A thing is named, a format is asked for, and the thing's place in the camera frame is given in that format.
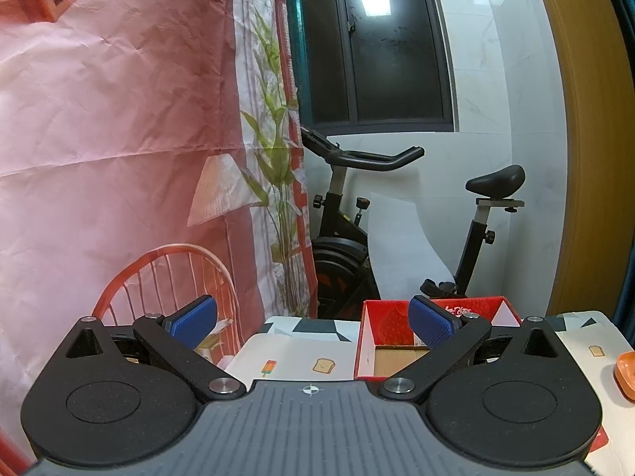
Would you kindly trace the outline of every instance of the window pane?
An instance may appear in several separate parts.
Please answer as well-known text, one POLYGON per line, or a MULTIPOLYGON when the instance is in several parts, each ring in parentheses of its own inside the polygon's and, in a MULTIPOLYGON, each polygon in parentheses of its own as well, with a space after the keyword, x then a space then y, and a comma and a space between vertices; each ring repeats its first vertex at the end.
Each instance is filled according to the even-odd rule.
POLYGON ((346 0, 362 120, 442 118, 426 0, 346 0))
MULTIPOLYGON (((302 101, 302 95, 306 92, 300 91, 300 109, 304 113, 310 105, 310 121, 313 123, 347 121, 344 60, 335 0, 299 1, 301 15, 297 13, 296 0, 289 0, 288 8, 296 13, 298 41, 293 42, 296 50, 306 48, 307 69, 304 70, 298 62, 296 76, 300 86, 303 82, 307 83, 303 78, 308 75, 310 104, 302 101)), ((297 51, 293 55, 295 58, 299 56, 298 60, 303 57, 297 51)))

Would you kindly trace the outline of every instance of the adjustment knob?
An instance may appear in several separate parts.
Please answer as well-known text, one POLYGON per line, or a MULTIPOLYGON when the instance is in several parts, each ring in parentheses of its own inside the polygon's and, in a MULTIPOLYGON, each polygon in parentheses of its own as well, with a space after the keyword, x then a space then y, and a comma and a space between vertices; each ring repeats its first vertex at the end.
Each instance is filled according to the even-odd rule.
POLYGON ((358 197, 355 206, 358 209, 368 209, 368 206, 370 206, 370 200, 368 200, 367 198, 358 197))

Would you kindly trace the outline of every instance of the exercise bike handlebar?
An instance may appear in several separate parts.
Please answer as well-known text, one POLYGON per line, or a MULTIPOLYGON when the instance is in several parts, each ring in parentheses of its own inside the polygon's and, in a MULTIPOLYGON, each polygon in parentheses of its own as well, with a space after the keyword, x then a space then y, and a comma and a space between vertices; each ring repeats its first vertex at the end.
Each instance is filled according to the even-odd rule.
POLYGON ((391 172, 416 161, 425 154, 420 146, 411 146, 397 155, 342 150, 338 144, 328 141, 322 133, 304 126, 300 129, 304 146, 331 166, 358 168, 373 172, 391 172))
POLYGON ((397 155, 371 154, 355 150, 340 150, 325 156, 331 166, 358 168, 372 172, 391 172, 423 157, 425 150, 420 146, 411 146, 397 155))

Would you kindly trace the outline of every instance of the metal screw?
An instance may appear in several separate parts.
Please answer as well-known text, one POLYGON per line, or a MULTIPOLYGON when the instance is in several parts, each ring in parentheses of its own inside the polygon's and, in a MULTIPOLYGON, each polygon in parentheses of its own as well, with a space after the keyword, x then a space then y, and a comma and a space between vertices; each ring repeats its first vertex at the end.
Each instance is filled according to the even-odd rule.
POLYGON ((240 389, 240 381, 233 378, 216 378, 210 381, 209 388, 214 393, 234 393, 240 389))
POLYGON ((383 387, 391 393, 408 393, 415 389, 415 383, 408 378, 390 378, 383 387))

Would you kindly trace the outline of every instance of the popsicle illustration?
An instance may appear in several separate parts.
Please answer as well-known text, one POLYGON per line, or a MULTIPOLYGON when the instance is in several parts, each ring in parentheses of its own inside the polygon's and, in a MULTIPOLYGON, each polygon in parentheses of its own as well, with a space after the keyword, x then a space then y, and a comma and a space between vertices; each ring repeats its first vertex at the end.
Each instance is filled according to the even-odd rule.
POLYGON ((271 374, 274 367, 275 367, 275 361, 268 360, 267 363, 265 363, 265 366, 262 367, 262 377, 264 378, 267 374, 271 374))

